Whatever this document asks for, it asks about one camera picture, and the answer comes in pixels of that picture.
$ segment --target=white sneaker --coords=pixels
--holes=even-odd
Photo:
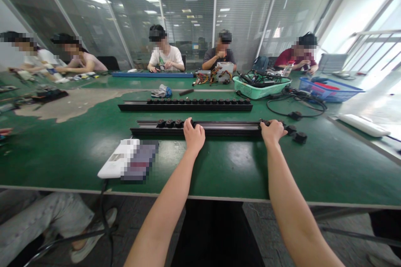
[[[116,221],[117,217],[117,209],[116,208],[111,208],[106,212],[106,220],[109,225],[109,227],[112,227],[114,224],[114,221]],[[91,228],[88,230],[88,233],[90,232],[95,232],[104,229],[104,226],[101,221],[93,224]],[[90,237],[86,240],[86,243],[84,247],[82,247],[80,250],[71,250],[70,251],[70,256],[71,256],[71,261],[76,264],[81,262],[83,259],[86,258],[87,255],[92,251],[92,249],[95,247],[97,241],[103,236],[104,234],[101,234],[99,236],[95,237]]]

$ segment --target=bottle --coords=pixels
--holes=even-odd
[[[294,60],[290,60],[287,64],[287,67],[285,67],[284,71],[283,71],[283,77],[288,77],[289,74],[292,71],[292,67],[294,66],[295,61]]]

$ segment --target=table surface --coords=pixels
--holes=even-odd
[[[293,86],[298,87],[299,76],[292,76]],[[362,78],[347,83],[363,86],[365,80]],[[380,97],[388,97],[383,96],[389,88],[388,82],[384,81],[385,85],[381,88],[377,85],[364,95],[355,96],[348,103],[329,103],[329,111],[321,117],[303,118],[300,121],[270,112],[266,108],[266,100],[252,101],[254,106],[251,112],[238,113],[136,113],[120,112],[117,107],[123,100],[149,98],[149,91],[157,89],[162,83],[173,89],[174,98],[180,98],[176,90],[192,88],[192,82],[191,78],[107,76],[88,82],[80,89],[82,92],[85,89],[98,89],[99,93],[102,89],[133,89],[133,92],[100,102],[87,113],[62,123],[56,123],[55,119],[17,116],[14,112],[3,114],[0,127],[14,127],[16,134],[11,136],[6,147],[1,148],[0,187],[99,193],[102,181],[96,176],[97,172],[119,141],[130,137],[129,128],[137,126],[136,120],[185,119],[189,116],[195,121],[281,118],[308,135],[305,145],[299,145],[287,136],[282,138],[280,144],[298,187],[309,204],[401,209],[401,167],[327,118],[327,115],[336,114],[339,110],[346,110],[347,113],[356,113],[354,110],[369,111],[373,114],[373,110],[367,109],[373,107],[379,111],[381,118],[390,120],[374,103],[378,101],[375,96],[380,89]],[[238,98],[233,88],[233,83],[212,87],[201,85],[186,96]],[[367,104],[369,98],[373,99],[373,104]],[[399,100],[397,95],[391,99],[393,103],[399,103]],[[285,113],[307,113],[308,110],[291,100],[276,102],[273,106]],[[3,149],[9,149],[10,152],[3,155]],[[122,184],[119,179],[110,180],[109,193],[157,195],[184,151],[185,140],[163,138],[147,180],[143,184]],[[204,199],[268,201],[264,143],[254,138],[207,138],[195,162],[189,194],[190,197]]]

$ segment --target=floor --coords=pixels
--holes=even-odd
[[[93,209],[96,209],[98,196],[91,194],[82,195],[84,201]],[[152,207],[155,198],[136,196],[107,196],[106,208],[117,207],[118,230],[114,235],[114,267],[122,267],[135,237]],[[251,225],[260,252],[266,266],[290,267],[294,266],[291,257],[286,250],[275,220],[270,204],[244,203],[243,209]],[[180,229],[185,216],[181,214],[171,239],[170,248],[165,266],[170,266],[175,246],[178,241]],[[326,226],[350,230],[354,232],[373,234],[370,220],[367,214],[336,219],[324,223]],[[332,247],[345,266],[371,267],[367,261],[367,254],[375,254],[394,263],[401,261],[392,253],[390,247],[383,244],[363,241],[330,233],[324,234],[325,239]],[[69,258],[69,245],[59,246],[44,257],[32,263],[31,267],[61,267],[73,266]],[[108,267],[110,248],[107,239],[99,240],[96,247],[78,267]]]

